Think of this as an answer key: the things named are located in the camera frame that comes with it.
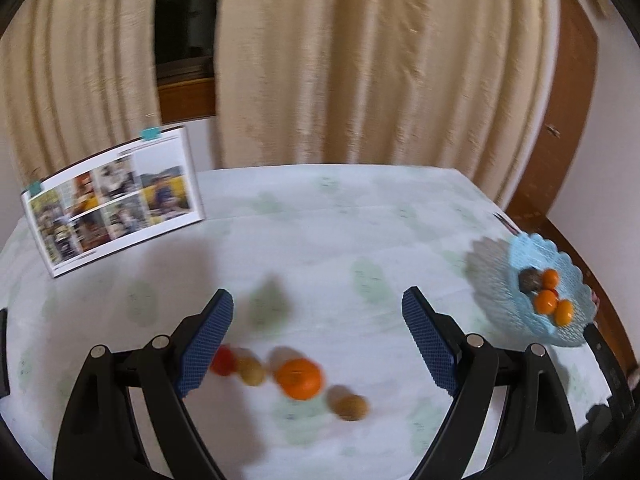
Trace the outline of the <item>teal binder clip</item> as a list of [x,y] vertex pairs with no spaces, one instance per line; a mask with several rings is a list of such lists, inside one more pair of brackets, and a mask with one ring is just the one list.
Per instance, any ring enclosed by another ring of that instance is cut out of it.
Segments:
[[144,142],[150,142],[158,140],[162,136],[162,129],[160,127],[144,128],[141,131],[140,139]]
[[27,188],[30,198],[33,198],[42,192],[42,183],[39,180],[32,182]]

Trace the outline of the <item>dark brown round fruit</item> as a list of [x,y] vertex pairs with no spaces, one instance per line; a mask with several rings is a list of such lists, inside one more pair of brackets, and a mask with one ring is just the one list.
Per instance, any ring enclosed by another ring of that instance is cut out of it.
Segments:
[[525,295],[536,294],[542,289],[542,272],[530,266],[518,274],[518,289]]

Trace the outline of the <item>orange mandarin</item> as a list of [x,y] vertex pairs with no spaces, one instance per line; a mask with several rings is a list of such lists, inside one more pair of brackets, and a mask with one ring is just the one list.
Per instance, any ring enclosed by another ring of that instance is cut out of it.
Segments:
[[574,320],[574,304],[568,299],[562,299],[556,303],[553,312],[553,322],[556,327],[569,326]]
[[558,296],[554,290],[541,289],[533,299],[533,307],[538,315],[552,315],[557,302]]
[[560,284],[560,274],[557,270],[546,269],[541,273],[541,288],[555,290]]
[[273,373],[273,378],[282,392],[295,401],[311,400],[324,384],[321,368],[303,358],[285,361]]

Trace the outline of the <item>beige curtain right panel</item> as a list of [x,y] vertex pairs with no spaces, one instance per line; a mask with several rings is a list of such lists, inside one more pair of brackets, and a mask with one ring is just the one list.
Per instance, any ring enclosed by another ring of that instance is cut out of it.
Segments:
[[504,204],[552,60],[547,0],[218,0],[225,167],[454,168]]

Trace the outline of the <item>photo collage calendar board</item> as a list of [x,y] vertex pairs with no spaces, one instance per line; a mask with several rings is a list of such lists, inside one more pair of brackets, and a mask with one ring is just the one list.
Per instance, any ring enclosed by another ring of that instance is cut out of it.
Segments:
[[54,278],[205,218],[186,127],[162,129],[85,158],[22,203]]

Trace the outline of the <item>white green patterned bedsheet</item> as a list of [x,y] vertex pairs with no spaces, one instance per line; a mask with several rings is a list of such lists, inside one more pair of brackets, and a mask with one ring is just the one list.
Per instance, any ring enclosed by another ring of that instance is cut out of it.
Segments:
[[491,280],[510,234],[499,208],[454,170],[289,166],[198,176],[204,219],[56,278],[28,219],[1,254],[10,394],[1,413],[45,474],[88,351],[138,348],[234,300],[226,343],[268,364],[317,362],[330,393],[370,405],[344,422],[323,398],[293,401],[207,374],[186,407],[231,479],[405,479],[450,403],[400,313],[418,286],[492,344],[529,344],[500,320]]

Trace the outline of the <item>brown wooden door frame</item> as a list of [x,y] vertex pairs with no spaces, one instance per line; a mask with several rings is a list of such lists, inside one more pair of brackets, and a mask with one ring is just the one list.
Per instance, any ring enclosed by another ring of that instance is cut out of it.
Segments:
[[598,37],[578,0],[559,0],[559,42],[544,120],[506,214],[523,231],[546,221],[570,170],[590,110]]

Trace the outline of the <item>small red tomato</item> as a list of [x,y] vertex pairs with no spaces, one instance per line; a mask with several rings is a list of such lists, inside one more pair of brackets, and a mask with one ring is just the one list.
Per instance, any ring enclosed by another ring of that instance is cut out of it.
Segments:
[[235,355],[228,344],[222,344],[218,348],[209,364],[209,370],[221,377],[228,377],[236,372]]

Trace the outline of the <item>beige curtain left panel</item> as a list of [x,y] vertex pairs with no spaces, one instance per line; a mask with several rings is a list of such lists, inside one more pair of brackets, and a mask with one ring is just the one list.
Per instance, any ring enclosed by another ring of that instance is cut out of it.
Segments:
[[28,185],[160,124],[155,0],[24,0],[1,39],[1,133]]

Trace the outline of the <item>brown kiwi fruit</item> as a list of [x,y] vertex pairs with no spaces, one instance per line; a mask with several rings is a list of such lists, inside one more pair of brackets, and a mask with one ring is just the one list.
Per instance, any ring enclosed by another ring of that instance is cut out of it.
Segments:
[[236,372],[242,383],[250,387],[259,387],[267,376],[262,362],[254,356],[239,356],[236,359]]
[[340,396],[333,402],[332,408],[337,417],[345,422],[359,422],[365,419],[370,412],[368,400],[358,394]]

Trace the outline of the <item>beige curtain panel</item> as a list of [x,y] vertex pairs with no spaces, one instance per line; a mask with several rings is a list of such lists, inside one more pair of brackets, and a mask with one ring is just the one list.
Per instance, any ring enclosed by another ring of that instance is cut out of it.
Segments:
[[160,124],[155,0],[24,0],[1,39],[1,133],[28,185]]
[[552,60],[547,0],[218,0],[225,167],[454,168],[504,204]]

